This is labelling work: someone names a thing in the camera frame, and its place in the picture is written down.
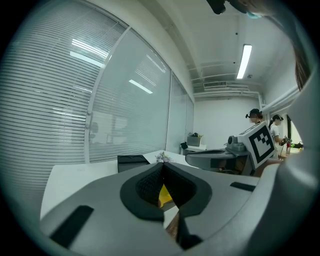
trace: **ceiling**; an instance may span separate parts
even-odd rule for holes
[[[217,15],[206,0],[139,1],[179,48],[196,87],[208,81],[235,81],[244,44],[252,45],[252,52],[242,81],[263,86],[290,47],[267,19],[249,18],[227,2],[226,11]]]

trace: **black tape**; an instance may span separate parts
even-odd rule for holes
[[[250,191],[253,192],[256,188],[256,186],[254,185],[248,185],[248,184],[244,184],[244,183],[240,183],[240,182],[233,182],[230,184],[230,187],[234,187],[240,190],[245,190],[245,191]]]
[[[57,244],[68,248],[80,230],[83,228],[93,211],[94,209],[89,206],[79,206],[70,214],[68,218],[66,218],[66,220],[50,236],[50,238]]]

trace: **yellow object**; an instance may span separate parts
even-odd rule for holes
[[[160,194],[159,194],[159,200],[161,203],[160,207],[163,207],[165,203],[172,200],[171,195],[169,194],[167,188],[165,185],[161,188]]]

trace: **table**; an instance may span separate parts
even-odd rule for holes
[[[143,154],[150,164],[156,163],[156,156],[164,150]],[[189,165],[184,155],[164,151],[175,163]],[[55,165],[47,181],[40,211],[42,219],[50,210],[70,197],[87,184],[100,178],[118,173],[118,161],[105,161],[89,164]],[[179,209],[175,206],[164,212],[163,226],[166,228]]]
[[[188,148],[186,148],[186,149],[181,148],[180,155],[183,155],[184,151],[198,152],[198,151],[205,151],[206,149],[207,149],[207,145],[205,145],[205,144],[200,144],[199,146],[189,146],[188,145]]]
[[[291,155],[292,154],[298,154],[299,152],[300,152],[299,148],[292,147],[292,148],[290,148],[290,153],[287,153],[287,148],[286,148],[286,146],[284,146],[282,153],[281,154],[278,153],[278,158],[280,160],[285,160],[286,158],[288,158],[290,156],[290,154]]]

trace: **fluorescent light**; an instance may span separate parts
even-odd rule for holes
[[[72,45],[73,46],[76,46],[76,47],[79,47],[79,48],[82,48],[86,51],[89,51],[91,53],[94,53],[94,54],[97,54],[103,58],[106,58],[108,56],[108,53],[103,51],[103,50],[100,50],[98,48],[95,48],[95,47],[92,47],[84,42],[81,42],[81,41],[78,41],[78,40],[75,40],[75,39],[72,39]]]
[[[237,79],[242,79],[245,75],[247,65],[249,62],[249,58],[250,58],[250,54],[251,54],[251,50],[252,50],[252,45],[250,45],[250,44],[243,45],[242,59],[241,59],[239,72],[236,77]]]
[[[149,55],[146,55],[148,57],[148,59],[150,61],[153,62],[154,65],[156,65],[158,67],[158,69],[160,69],[163,73],[166,73],[166,71],[164,69],[162,69],[161,67],[159,67],[159,65],[149,56]]]
[[[85,61],[85,62],[89,62],[89,63],[91,63],[91,64],[93,64],[93,65],[96,65],[96,66],[98,66],[98,67],[104,67],[104,64],[103,63],[101,63],[101,62],[99,62],[99,61],[96,61],[96,60],[94,60],[94,59],[92,59],[92,58],[88,58],[88,57],[86,57],[86,56],[84,56],[84,55],[81,55],[81,54],[79,54],[79,53],[76,53],[76,52],[74,52],[74,51],[70,51],[70,56],[72,56],[72,57],[75,57],[75,58],[77,58],[77,59],[80,59],[80,60],[83,60],[83,61]]]
[[[152,94],[153,92],[148,90],[146,87],[142,86],[140,83],[137,83],[136,81],[133,81],[132,79],[129,81],[131,84],[138,86],[140,89],[144,90],[148,94]]]

